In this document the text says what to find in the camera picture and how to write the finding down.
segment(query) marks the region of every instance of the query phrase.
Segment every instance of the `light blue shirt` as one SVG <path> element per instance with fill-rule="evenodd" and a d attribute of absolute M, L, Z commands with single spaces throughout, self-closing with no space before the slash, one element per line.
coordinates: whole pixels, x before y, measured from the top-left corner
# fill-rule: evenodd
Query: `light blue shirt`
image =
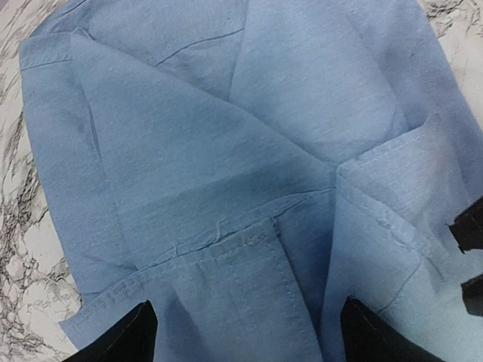
<path fill-rule="evenodd" d="M 70 0 L 20 63 L 78 348 L 149 299 L 158 362 L 343 362 L 350 295 L 481 359 L 483 138 L 414 0 Z"/>

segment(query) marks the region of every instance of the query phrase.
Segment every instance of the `white marble table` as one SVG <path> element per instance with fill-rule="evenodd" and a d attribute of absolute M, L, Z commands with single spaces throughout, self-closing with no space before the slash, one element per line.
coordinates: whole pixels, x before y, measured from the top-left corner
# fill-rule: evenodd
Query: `white marble table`
<path fill-rule="evenodd" d="M 419 0 L 483 125 L 483 0 Z M 54 231 L 22 116 L 18 44 L 63 0 L 10 0 L 0 12 L 0 362 L 59 361 L 58 326 L 81 306 Z"/>

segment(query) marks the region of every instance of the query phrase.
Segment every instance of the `marble surface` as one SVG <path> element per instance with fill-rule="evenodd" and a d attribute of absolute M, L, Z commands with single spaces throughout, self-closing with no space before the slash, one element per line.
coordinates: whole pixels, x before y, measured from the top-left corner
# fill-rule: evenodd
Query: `marble surface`
<path fill-rule="evenodd" d="M 483 0 L 418 0 L 483 125 Z M 63 257 L 22 114 L 18 44 L 63 0 L 10 0 L 0 12 L 0 362 L 75 352 L 58 322 L 82 301 Z"/>

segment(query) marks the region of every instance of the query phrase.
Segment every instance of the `blue fabric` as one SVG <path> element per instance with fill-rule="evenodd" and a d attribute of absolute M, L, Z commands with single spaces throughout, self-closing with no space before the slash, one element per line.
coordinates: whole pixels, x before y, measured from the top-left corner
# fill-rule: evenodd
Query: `blue fabric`
<path fill-rule="evenodd" d="M 71 0 L 20 65 L 78 348 L 149 299 L 157 361 L 342 362 L 351 295 L 481 356 L 483 137 L 414 0 Z"/>

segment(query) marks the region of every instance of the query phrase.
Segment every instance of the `garment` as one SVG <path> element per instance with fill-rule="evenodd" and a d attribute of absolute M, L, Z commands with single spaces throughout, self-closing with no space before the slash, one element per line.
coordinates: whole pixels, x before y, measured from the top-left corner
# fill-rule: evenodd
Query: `garment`
<path fill-rule="evenodd" d="M 354 296 L 481 355 L 483 138 L 414 0 L 70 0 L 20 65 L 78 348 L 148 299 L 156 361 L 340 362 Z"/>

